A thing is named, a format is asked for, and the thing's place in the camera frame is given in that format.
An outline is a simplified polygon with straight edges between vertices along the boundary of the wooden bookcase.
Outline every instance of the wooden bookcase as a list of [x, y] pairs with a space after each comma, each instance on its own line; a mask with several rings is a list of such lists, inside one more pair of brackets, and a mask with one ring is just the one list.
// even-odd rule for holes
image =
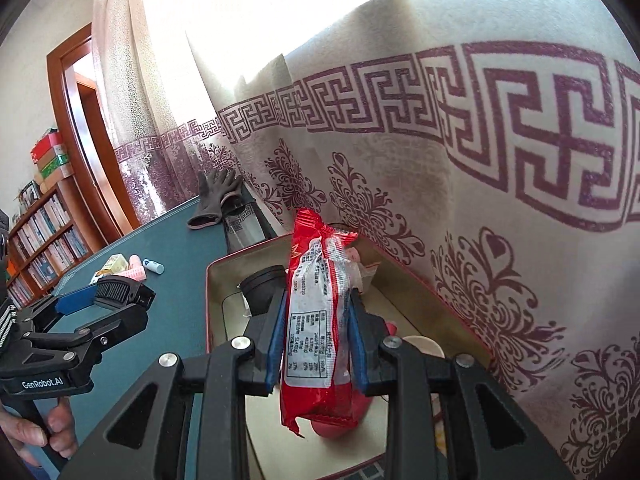
[[[24, 259], [15, 245], [17, 233], [30, 220], [34, 213], [41, 209], [54, 195], [57, 196], [62, 207], [68, 213], [70, 221], [58, 229], [52, 237], [45, 240], [44, 244], [42, 244], [31, 256]], [[63, 272], [60, 272], [55, 279], [50, 280], [46, 286], [40, 287], [40, 285], [30, 275], [28, 271], [29, 266], [38, 256], [43, 254], [54, 241], [58, 240], [71, 229], [74, 229], [76, 235], [81, 239], [81, 242], [88, 251], [87, 254], [80, 259], [76, 258], [75, 262], [68, 266]], [[42, 197], [34, 202], [33, 205], [31, 205], [30, 208], [20, 217], [16, 225], [11, 229], [11, 232], [9, 232], [9, 258], [14, 263], [14, 266], [17, 269], [17, 274], [9, 280], [7, 285], [10, 287], [14, 280], [20, 276], [33, 293], [31, 301], [24, 305], [28, 306], [39, 300], [42, 296], [49, 294], [66, 272], [73, 269], [76, 265], [84, 262], [87, 258], [92, 256], [92, 254], [106, 247], [106, 245], [107, 243], [104, 240], [100, 229], [98, 229], [94, 218], [82, 199], [75, 177], [70, 176], [64, 178], [58, 182], [55, 187], [49, 189], [42, 195]]]

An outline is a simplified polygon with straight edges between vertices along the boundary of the bookshelf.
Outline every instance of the bookshelf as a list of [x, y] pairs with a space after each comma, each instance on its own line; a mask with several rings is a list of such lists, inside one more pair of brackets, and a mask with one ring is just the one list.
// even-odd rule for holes
[[17, 306], [50, 293], [66, 272], [106, 247], [73, 176], [34, 202], [9, 232], [16, 273], [7, 283]]

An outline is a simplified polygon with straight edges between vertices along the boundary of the plastic wrapper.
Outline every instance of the plastic wrapper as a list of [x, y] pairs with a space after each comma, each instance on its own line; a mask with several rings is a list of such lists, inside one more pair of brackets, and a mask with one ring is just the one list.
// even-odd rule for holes
[[300, 434], [297, 417], [353, 428], [347, 306], [351, 291], [345, 246], [355, 233], [337, 231], [309, 210], [293, 229], [287, 331], [280, 387], [282, 424]]

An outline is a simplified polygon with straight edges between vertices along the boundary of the red box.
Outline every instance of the red box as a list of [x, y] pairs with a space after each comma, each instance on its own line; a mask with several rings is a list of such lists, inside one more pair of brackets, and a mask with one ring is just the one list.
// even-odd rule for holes
[[31, 160], [36, 164], [40, 157], [47, 153], [53, 146], [62, 144], [62, 136], [59, 131], [45, 134], [31, 150]]

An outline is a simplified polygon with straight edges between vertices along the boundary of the metal bolt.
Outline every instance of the metal bolt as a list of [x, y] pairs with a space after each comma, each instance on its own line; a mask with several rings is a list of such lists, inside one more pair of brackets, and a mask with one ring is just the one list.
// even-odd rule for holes
[[382, 344], [387, 348], [398, 348], [402, 344], [402, 339], [397, 335], [388, 335], [382, 340]]
[[241, 335], [231, 340], [231, 346], [236, 350], [244, 350], [251, 346], [251, 340], [248, 337]]
[[176, 354], [162, 354], [158, 359], [160, 366], [164, 368], [170, 368], [178, 362], [178, 356]]
[[463, 368], [471, 368], [475, 364], [476, 360], [472, 355], [460, 354], [456, 356], [456, 363]]

